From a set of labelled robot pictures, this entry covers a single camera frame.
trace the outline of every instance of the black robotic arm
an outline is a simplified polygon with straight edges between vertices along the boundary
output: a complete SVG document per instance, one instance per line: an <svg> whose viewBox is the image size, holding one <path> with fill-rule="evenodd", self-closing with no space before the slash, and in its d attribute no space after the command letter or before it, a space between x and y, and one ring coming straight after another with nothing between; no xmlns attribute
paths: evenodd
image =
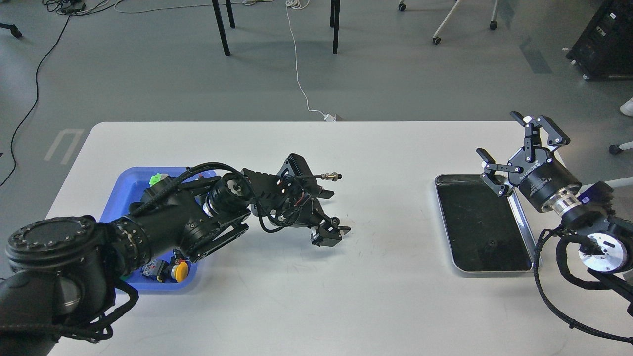
<svg viewBox="0 0 633 356"><path fill-rule="evenodd" d="M184 183L207 170L228 173ZM0 355L45 355L61 336L90 342L112 337L112 323L139 297L120 277L173 248L201 260L244 234L251 211L266 232L307 227L314 245L336 245L350 228L325 215L318 199L334 192L317 179L340 178L313 175L294 153L278 174L204 163L163 177L113 222L86 215L21 228L6 249L17 273L0 284ZM276 228L267 228L264 217ZM106 314L115 305L115 288L129 299Z"/></svg>
<svg viewBox="0 0 633 356"><path fill-rule="evenodd" d="M547 299L538 274L541 249L551 236L558 236L556 262L561 275L584 289L615 291L630 303L627 312L633 316L633 285L615 275L633 270L633 223L615 216L611 208L613 189L604 182L598 182L579 194L580 181L553 154L570 140L552 119L523 117L516 111L511 112L511 116L525 128L523 147L505 165L497 164L486 150L478 148L477 153L484 160L481 178L500 197L509 196L514 188L519 188L538 212L553 210L560 216L561 226L543 231L536 244L533 271L543 300L570 327L595 336L633 343L633 338L603 333L569 318ZM545 146L540 138L541 128L549 136ZM500 181L496 175L498 172L505 172L507 179ZM583 281L571 274L567 265L567 246L570 243L578 244L580 259L597 281Z"/></svg>

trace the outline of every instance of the yellow button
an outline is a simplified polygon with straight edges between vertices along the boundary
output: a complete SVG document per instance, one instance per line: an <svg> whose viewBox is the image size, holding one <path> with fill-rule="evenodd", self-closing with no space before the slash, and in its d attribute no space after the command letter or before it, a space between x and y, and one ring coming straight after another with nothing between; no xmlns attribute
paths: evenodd
<svg viewBox="0 0 633 356"><path fill-rule="evenodd" d="M184 281L185 279L187 279L187 276L189 275L189 265L187 265L187 262L181 262L179 263L173 270L172 270L172 277L176 280L176 282L180 283L182 281Z"/></svg>

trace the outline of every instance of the caster wheel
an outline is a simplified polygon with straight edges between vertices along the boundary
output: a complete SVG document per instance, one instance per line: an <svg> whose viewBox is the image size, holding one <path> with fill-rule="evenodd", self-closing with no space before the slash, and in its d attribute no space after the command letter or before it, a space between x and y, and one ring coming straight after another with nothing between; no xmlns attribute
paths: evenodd
<svg viewBox="0 0 633 356"><path fill-rule="evenodd" d="M620 149L616 144L612 144L611 146L609 146L609 153L611 153L612 155L617 155L622 151L623 149Z"/></svg>

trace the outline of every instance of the black equipment cabinet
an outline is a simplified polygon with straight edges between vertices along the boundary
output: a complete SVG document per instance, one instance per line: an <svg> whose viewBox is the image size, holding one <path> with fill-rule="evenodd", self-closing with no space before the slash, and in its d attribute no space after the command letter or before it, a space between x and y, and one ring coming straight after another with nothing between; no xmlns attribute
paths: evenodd
<svg viewBox="0 0 633 356"><path fill-rule="evenodd" d="M605 0L567 58L585 79L633 79L633 0Z"/></svg>

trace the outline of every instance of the white cable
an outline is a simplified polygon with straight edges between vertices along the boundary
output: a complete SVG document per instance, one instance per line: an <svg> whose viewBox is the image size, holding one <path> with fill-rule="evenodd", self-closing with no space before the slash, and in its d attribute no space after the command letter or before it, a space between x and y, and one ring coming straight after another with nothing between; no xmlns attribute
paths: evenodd
<svg viewBox="0 0 633 356"><path fill-rule="evenodd" d="M114 9L118 13L149 13L149 12L152 12L152 11L186 9L186 8L201 8L201 7L204 7L204 6L212 6L212 4L202 4L202 5L175 6L175 7L172 7L172 8L158 8L158 9L151 9L151 10L144 10L144 11L121 11L121 10L117 9L116 6L119 5L119 3L121 3L122 1L123 0L117 0L116 4L114 5ZM239 3L231 3L231 5L243 4L245 6L252 6L252 5L255 5L256 3L271 3L273 1L274 0L242 0Z"/></svg>
<svg viewBox="0 0 633 356"><path fill-rule="evenodd" d="M310 109L310 104L308 103L308 96L306 95L306 92L303 91L303 88L301 87L301 83L299 82L299 59L297 57L297 41L294 39L294 33L292 32L292 25L290 24L290 14L288 12L289 8L290 8L290 6L286 6L286 8L285 8L285 15L288 17L288 27L290 28L290 34L292 35L292 42L294 43L294 68L297 71L297 84L299 84L299 89L303 93L303 96L306 98L306 106L308 107L308 111L310 111L310 112L319 112L325 118L325 117L327 117L327 115L324 114L321 110L311 110Z"/></svg>
<svg viewBox="0 0 633 356"><path fill-rule="evenodd" d="M309 4L310 0L303 6L301 6L301 0L285 0L285 7L293 10L303 10L308 7Z"/></svg>

